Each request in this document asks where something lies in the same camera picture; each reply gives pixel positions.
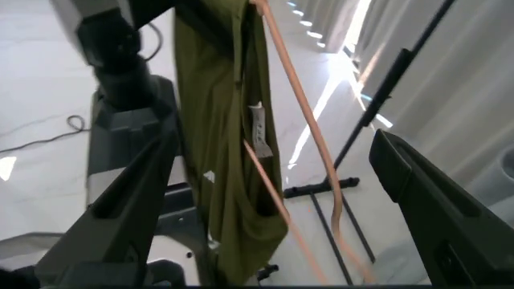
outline black pole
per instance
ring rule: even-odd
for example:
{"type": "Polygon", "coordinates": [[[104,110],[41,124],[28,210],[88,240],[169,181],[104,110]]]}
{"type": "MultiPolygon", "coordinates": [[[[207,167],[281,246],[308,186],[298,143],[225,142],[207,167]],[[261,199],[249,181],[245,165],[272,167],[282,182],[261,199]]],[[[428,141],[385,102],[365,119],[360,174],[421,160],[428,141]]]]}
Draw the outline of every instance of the black pole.
{"type": "Polygon", "coordinates": [[[330,228],[328,227],[327,221],[324,219],[323,211],[321,211],[320,204],[316,199],[314,193],[311,193],[312,203],[314,203],[314,207],[316,208],[316,212],[318,213],[318,217],[320,217],[321,224],[323,225],[324,232],[327,234],[328,241],[330,242],[330,246],[336,255],[337,262],[339,263],[339,267],[343,271],[343,275],[345,276],[346,283],[348,285],[353,285],[352,277],[350,277],[350,273],[348,272],[348,268],[346,268],[345,261],[343,261],[343,257],[341,257],[341,253],[337,249],[336,241],[334,237],[330,233],[330,228]]]}

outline black metal stand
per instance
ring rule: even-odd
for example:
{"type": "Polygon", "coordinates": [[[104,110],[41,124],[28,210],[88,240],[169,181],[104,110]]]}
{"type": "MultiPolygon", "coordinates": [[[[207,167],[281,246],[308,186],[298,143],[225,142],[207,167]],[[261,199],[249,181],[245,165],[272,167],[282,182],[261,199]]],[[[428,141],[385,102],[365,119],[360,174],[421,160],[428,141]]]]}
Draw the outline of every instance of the black metal stand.
{"type": "MultiPolygon", "coordinates": [[[[414,49],[412,51],[409,51],[407,49],[402,49],[400,53],[398,54],[398,57],[393,63],[393,66],[389,69],[387,75],[384,78],[384,81],[382,82],[381,86],[378,88],[377,93],[375,94],[375,97],[371,100],[371,103],[369,103],[369,106],[367,110],[362,114],[362,117],[359,119],[359,122],[355,126],[355,128],[352,131],[352,134],[348,138],[348,140],[345,143],[345,146],[337,156],[336,160],[334,161],[334,169],[337,170],[339,166],[341,165],[341,162],[346,157],[346,154],[352,147],[353,143],[361,133],[363,128],[368,127],[371,122],[374,120],[375,116],[377,116],[378,112],[380,111],[381,107],[384,105],[385,101],[390,98],[390,93],[393,91],[393,89],[396,87],[398,81],[401,79],[407,68],[412,63],[412,60],[416,57],[416,55],[419,53],[423,45],[425,45],[425,42],[428,40],[428,38],[431,36],[431,34],[434,32],[436,26],[439,24],[443,16],[446,14],[446,12],[450,9],[451,4],[454,0],[446,0],[442,5],[441,8],[439,8],[439,11],[434,16],[434,18],[429,23],[428,27],[423,31],[420,39],[416,42],[414,45],[414,49]]],[[[359,178],[358,177],[351,177],[345,180],[340,180],[339,185],[341,189],[345,188],[352,188],[356,187],[359,184],[359,178]]],[[[321,192],[328,192],[330,191],[331,185],[328,182],[328,176],[320,183],[316,185],[305,185],[302,187],[294,187],[290,189],[284,190],[284,197],[285,198],[293,198],[293,197],[300,197],[300,196],[306,196],[310,195],[312,199],[312,203],[314,204],[316,208],[316,212],[318,214],[318,217],[321,220],[321,223],[324,227],[324,231],[327,235],[328,240],[330,241],[330,245],[334,251],[334,254],[336,255],[337,262],[339,263],[339,266],[343,272],[343,275],[346,278],[346,281],[348,285],[352,285],[352,280],[349,276],[348,269],[346,268],[345,262],[343,261],[343,258],[341,257],[341,253],[337,249],[336,242],[332,236],[332,233],[330,232],[330,228],[328,227],[328,224],[326,220],[324,219],[323,212],[321,211],[320,205],[318,204],[318,201],[316,199],[315,194],[321,193],[321,192]]],[[[369,260],[371,260],[372,263],[375,262],[375,255],[373,254],[373,251],[371,250],[371,247],[368,244],[368,240],[364,236],[364,233],[362,233],[362,229],[359,226],[359,223],[357,219],[355,218],[355,215],[353,214],[352,209],[350,208],[349,203],[346,201],[345,196],[342,196],[343,198],[343,206],[345,208],[345,211],[348,213],[348,216],[350,218],[350,221],[352,222],[353,227],[355,228],[355,231],[357,232],[357,235],[359,239],[361,240],[362,246],[365,248],[366,254],[369,257],[369,260]]]]}

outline glossy floor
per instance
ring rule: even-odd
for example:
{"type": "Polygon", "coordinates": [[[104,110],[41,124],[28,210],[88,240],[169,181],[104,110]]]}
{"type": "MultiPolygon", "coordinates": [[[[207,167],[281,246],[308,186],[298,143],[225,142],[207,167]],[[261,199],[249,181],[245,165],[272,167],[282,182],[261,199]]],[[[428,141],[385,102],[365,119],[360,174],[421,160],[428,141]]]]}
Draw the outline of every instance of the glossy floor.
{"type": "MultiPolygon", "coordinates": [[[[300,18],[285,1],[271,4],[308,101],[335,158],[363,112],[352,66],[344,55],[320,53],[316,40],[307,36],[307,27],[299,24],[300,18]]],[[[175,79],[171,18],[172,14],[166,13],[154,21],[165,42],[150,68],[154,74],[175,79]]],[[[149,55],[156,38],[146,27],[143,34],[142,54],[149,55]]],[[[324,166],[271,41],[268,47],[284,188],[316,183],[326,174],[324,166]]],[[[65,120],[72,114],[89,121],[96,82],[91,69],[60,30],[48,1],[0,0],[0,67],[0,150],[68,132],[65,120]]],[[[382,124],[375,121],[374,127],[382,128],[382,124]]],[[[338,175],[361,179],[361,184],[347,189],[345,195],[378,254],[408,238],[408,230],[367,160],[372,138],[373,128],[364,129],[338,175]]],[[[88,135],[84,133],[0,156],[0,161],[12,165],[9,176],[3,173],[4,180],[0,180],[0,239],[32,231],[63,232],[83,213],[87,151],[88,135]]],[[[183,180],[180,172],[173,173],[172,178],[176,182],[183,180]]],[[[317,197],[324,216],[330,219],[332,194],[320,193],[317,197]]],[[[286,204],[329,282],[345,284],[310,198],[299,197],[287,200],[286,204]]],[[[346,214],[341,230],[366,261],[346,214]]],[[[354,266],[345,261],[354,282],[361,282],[354,266]]],[[[280,270],[263,285],[317,284],[291,236],[284,240],[271,263],[278,264],[280,270]]]]}

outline olive green garment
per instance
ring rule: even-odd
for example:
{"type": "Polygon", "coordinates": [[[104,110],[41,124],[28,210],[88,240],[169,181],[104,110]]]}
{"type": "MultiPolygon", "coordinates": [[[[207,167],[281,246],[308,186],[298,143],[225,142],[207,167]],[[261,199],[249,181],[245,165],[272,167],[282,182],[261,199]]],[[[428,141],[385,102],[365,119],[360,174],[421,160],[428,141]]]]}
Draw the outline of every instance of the olive green garment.
{"type": "Polygon", "coordinates": [[[260,162],[282,192],[266,38],[262,19],[247,1],[203,2],[232,33],[235,57],[225,58],[176,20],[177,84],[189,150],[186,167],[202,219],[221,243],[214,258],[217,272],[240,285],[267,265],[288,230],[243,146],[243,139],[253,144],[248,107],[262,102],[266,142],[273,155],[260,162]]]}

